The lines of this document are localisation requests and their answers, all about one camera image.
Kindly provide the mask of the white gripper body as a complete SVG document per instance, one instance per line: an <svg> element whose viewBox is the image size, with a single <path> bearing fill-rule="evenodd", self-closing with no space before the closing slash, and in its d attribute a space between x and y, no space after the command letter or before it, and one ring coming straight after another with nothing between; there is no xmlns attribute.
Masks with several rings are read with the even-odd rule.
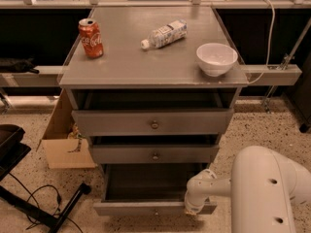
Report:
<svg viewBox="0 0 311 233"><path fill-rule="evenodd" d="M200 213L209 197L209 189L217 178L210 169L204 169L187 182L187 191L184 197L185 211L187 213Z"/></svg>

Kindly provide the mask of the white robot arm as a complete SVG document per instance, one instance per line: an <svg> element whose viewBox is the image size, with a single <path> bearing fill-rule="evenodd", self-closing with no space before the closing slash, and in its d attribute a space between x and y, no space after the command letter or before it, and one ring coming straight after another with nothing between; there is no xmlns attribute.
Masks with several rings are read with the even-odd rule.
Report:
<svg viewBox="0 0 311 233"><path fill-rule="evenodd" d="M311 201L311 173L274 150L250 146L237 153L229 178L205 169L188 181L185 212L199 214L211 196L230 198L232 233L296 233L292 206Z"/></svg>

